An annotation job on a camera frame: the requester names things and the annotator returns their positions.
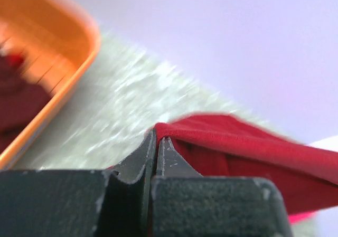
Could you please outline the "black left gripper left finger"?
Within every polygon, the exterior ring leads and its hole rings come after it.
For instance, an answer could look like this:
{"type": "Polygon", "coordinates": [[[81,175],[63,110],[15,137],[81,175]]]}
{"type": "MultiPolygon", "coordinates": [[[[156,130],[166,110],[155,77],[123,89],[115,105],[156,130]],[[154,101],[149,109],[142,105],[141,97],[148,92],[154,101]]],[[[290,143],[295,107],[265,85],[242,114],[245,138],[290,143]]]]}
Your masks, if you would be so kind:
{"type": "Polygon", "coordinates": [[[156,133],[109,169],[1,172],[1,236],[145,236],[156,133]]]}

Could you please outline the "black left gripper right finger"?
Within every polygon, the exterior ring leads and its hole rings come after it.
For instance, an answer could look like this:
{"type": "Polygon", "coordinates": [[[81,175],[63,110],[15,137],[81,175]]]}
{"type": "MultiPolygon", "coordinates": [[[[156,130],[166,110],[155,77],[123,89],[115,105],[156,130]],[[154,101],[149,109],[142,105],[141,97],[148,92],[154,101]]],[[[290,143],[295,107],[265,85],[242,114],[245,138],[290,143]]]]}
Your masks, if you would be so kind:
{"type": "Polygon", "coordinates": [[[153,236],[292,236],[278,188],[258,177],[203,177],[169,138],[152,180],[153,236]]]}

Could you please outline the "dark red t-shirt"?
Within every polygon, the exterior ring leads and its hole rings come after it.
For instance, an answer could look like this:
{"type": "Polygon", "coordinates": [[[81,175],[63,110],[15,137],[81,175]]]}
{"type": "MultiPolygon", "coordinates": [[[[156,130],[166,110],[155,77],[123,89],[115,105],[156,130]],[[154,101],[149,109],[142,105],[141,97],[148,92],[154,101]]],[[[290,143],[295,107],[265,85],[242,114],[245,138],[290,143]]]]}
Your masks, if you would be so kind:
{"type": "Polygon", "coordinates": [[[232,115],[191,115],[154,126],[199,174],[261,177],[280,190],[287,212],[337,206],[337,153],[278,137],[232,115]]]}

